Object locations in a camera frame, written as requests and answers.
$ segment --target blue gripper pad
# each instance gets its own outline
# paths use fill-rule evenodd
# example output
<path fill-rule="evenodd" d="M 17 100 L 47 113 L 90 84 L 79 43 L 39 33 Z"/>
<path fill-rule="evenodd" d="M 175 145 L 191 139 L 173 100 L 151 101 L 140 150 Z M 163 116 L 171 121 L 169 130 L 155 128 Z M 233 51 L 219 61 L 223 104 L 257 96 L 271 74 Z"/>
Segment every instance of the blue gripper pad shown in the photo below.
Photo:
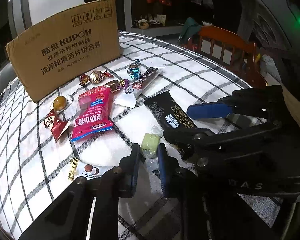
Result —
<path fill-rule="evenodd" d="M 192 119 L 226 117 L 230 113 L 232 107 L 219 102 L 190 105 L 187 109 Z"/>

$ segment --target green cloth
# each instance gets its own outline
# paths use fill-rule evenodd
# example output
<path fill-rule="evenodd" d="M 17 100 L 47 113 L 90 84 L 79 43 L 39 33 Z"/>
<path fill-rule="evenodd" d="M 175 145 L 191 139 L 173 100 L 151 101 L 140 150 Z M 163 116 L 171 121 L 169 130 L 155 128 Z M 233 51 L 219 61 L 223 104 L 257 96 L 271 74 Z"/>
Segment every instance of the green cloth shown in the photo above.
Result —
<path fill-rule="evenodd" d="M 179 42 L 181 42 L 182 44 L 187 44 L 188 39 L 198 33 L 201 30 L 201 27 L 202 26 L 200 24 L 189 17 L 186 20 L 181 33 L 179 34 Z"/>

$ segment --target round brown candy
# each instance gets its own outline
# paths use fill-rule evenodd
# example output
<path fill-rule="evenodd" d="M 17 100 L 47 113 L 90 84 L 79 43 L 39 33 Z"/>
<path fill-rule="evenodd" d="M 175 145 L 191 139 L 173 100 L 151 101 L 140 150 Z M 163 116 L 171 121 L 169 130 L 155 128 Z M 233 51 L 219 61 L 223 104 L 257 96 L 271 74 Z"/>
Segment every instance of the round brown candy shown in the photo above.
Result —
<path fill-rule="evenodd" d="M 96 84 L 101 82 L 105 78 L 105 75 L 100 70 L 95 70 L 90 74 L 89 77 L 91 83 Z"/>
<path fill-rule="evenodd" d="M 86 172 L 90 172 L 90 171 L 92 171 L 92 169 L 93 169 L 93 166 L 92 166 L 91 164 L 87 164 L 87 165 L 85 165 L 85 167 L 84 167 L 84 170 L 85 170 Z"/>
<path fill-rule="evenodd" d="M 64 96 L 57 97 L 53 101 L 53 110 L 61 111 L 62 109 L 64 109 L 66 107 L 67 103 L 68 103 L 68 101 Z"/>

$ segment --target table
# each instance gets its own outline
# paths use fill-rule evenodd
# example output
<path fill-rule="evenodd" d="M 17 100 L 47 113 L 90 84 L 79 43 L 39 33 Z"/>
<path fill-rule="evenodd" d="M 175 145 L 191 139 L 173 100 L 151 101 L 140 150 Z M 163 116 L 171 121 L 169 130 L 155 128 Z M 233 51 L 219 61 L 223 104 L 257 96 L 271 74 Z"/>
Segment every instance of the table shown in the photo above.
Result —
<path fill-rule="evenodd" d="M 100 166 L 118 165 L 122 157 L 130 154 L 133 143 L 141 144 L 144 134 L 151 132 L 154 125 L 159 126 L 144 105 L 145 99 L 170 90 L 186 110 L 190 104 L 216 101 L 233 90 L 249 87 L 212 60 L 179 46 L 127 32 L 120 32 L 119 41 L 122 56 L 98 70 L 108 70 L 117 79 L 127 78 L 127 66 L 137 58 L 142 73 L 147 67 L 165 66 L 165 70 L 141 94 L 135 108 L 112 105 L 111 131 L 72 143 L 70 127 L 55 143 L 50 130 L 44 127 L 51 103 L 56 96 L 66 94 L 71 94 L 74 102 L 60 118 L 70 120 L 73 126 L 78 96 L 94 86 L 80 86 L 79 78 L 38 103 L 30 99 L 18 78 L 0 95 L 0 225 L 15 239 L 71 183 L 67 179 L 71 158 Z M 194 120 L 199 128 L 210 128 L 215 133 L 259 122 L 241 115 L 213 122 Z M 163 137 L 160 142 L 166 144 L 168 154 L 178 158 L 182 167 L 194 171 L 194 165 L 182 161 Z M 147 173 L 140 163 L 135 196 L 119 199 L 118 239 L 180 239 L 179 203 L 162 195 L 159 178 L 158 171 Z M 280 208 L 279 199 L 241 197 L 272 226 Z"/>

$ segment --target blue foil candy wrapper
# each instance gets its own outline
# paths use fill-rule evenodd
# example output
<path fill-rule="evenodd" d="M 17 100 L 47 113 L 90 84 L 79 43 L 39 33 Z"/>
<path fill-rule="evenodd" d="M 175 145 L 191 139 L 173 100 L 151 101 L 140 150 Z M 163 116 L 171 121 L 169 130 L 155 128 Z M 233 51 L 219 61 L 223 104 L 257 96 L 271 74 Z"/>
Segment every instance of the blue foil candy wrapper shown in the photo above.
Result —
<path fill-rule="evenodd" d="M 141 76 L 140 68 L 139 68 L 139 59 L 135 59 L 130 66 L 128 66 L 127 73 L 130 77 L 137 79 Z"/>

